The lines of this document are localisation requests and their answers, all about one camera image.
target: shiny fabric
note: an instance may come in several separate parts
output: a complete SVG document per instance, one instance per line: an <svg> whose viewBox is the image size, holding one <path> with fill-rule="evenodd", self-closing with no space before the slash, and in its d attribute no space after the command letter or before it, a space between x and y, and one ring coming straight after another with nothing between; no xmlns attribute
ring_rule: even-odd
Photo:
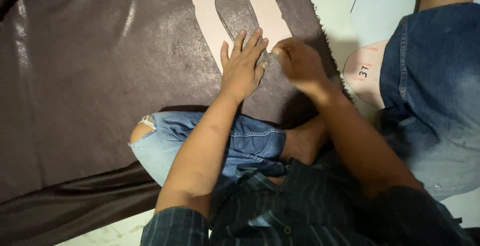
<svg viewBox="0 0 480 246"><path fill-rule="evenodd" d="M338 79L310 0L276 1ZM248 0L216 4L230 35L256 28ZM192 0L19 0L0 42L0 201L131 164L125 144L141 115L208 105L220 86ZM268 60L242 112L284 126L312 117L310 101Z"/></svg>
<svg viewBox="0 0 480 246"><path fill-rule="evenodd" d="M139 162L0 204L0 245L51 246L153 209L160 186Z"/></svg>

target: wrist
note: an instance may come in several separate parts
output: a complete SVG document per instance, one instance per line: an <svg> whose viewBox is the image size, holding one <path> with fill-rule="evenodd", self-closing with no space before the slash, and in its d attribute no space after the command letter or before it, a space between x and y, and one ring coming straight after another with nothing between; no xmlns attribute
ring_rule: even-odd
<svg viewBox="0 0 480 246"><path fill-rule="evenodd" d="M231 102L231 103L235 104L237 107L240 106L240 103L243 101L242 97L239 97L239 96L237 96L234 93L231 93L229 91L222 91L222 90L220 90L220 92L216 96L215 100L217 100L217 99L219 99L221 101Z"/></svg>
<svg viewBox="0 0 480 246"><path fill-rule="evenodd" d="M338 90L333 84L316 84L310 90L306 91L305 94L310 97L312 102L318 108L323 108L325 106L334 106L342 103L342 100L346 100L350 103L347 98Z"/></svg>

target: hand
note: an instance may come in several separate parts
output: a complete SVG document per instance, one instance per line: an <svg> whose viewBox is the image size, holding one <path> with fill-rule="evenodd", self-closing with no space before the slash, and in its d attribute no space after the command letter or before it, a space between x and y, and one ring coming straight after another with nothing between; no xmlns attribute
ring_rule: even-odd
<svg viewBox="0 0 480 246"><path fill-rule="evenodd" d="M255 66L255 62L261 53L267 48L268 39L257 44L262 36L262 29L258 28L248 40L242 49L243 40L246 32L241 30L233 43L231 57L229 58L229 45L223 42L220 50L220 60L223 66L222 85L220 94L233 96L240 104L244 99L252 95L260 83L260 79L264 75L268 62L262 61Z"/></svg>
<svg viewBox="0 0 480 246"><path fill-rule="evenodd" d="M290 83L307 95L330 90L320 55L297 38L279 41L272 49Z"/></svg>

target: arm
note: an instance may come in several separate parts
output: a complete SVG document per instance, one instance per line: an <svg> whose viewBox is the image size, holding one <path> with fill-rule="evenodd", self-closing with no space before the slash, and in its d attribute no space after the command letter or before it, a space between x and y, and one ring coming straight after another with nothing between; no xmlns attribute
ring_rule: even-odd
<svg viewBox="0 0 480 246"><path fill-rule="evenodd" d="M225 146L240 103L257 88L264 64L255 62L268 45L257 41L262 30L253 33L242 50L246 33L242 30L234 43L231 58L223 43L223 76L220 92L177 152L160 191L155 212L171 207L187 207L208 218L210 194L217 182Z"/></svg>
<svg viewBox="0 0 480 246"><path fill-rule="evenodd" d="M375 197L393 186L423 189L423 184L415 179L381 135L330 83L313 48L289 38L280 41L273 52L290 82L314 102L342 163L366 196Z"/></svg>

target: shirt sleeve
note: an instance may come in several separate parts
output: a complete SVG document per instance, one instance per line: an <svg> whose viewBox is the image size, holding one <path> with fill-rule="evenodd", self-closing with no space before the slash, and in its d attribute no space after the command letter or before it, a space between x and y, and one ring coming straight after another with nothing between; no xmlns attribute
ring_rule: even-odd
<svg viewBox="0 0 480 246"><path fill-rule="evenodd" d="M208 245L207 219L191 208L166 208L143 227L140 245Z"/></svg>
<svg viewBox="0 0 480 246"><path fill-rule="evenodd" d="M376 198L388 240L402 245L475 245L440 202L429 194L396 186Z"/></svg>

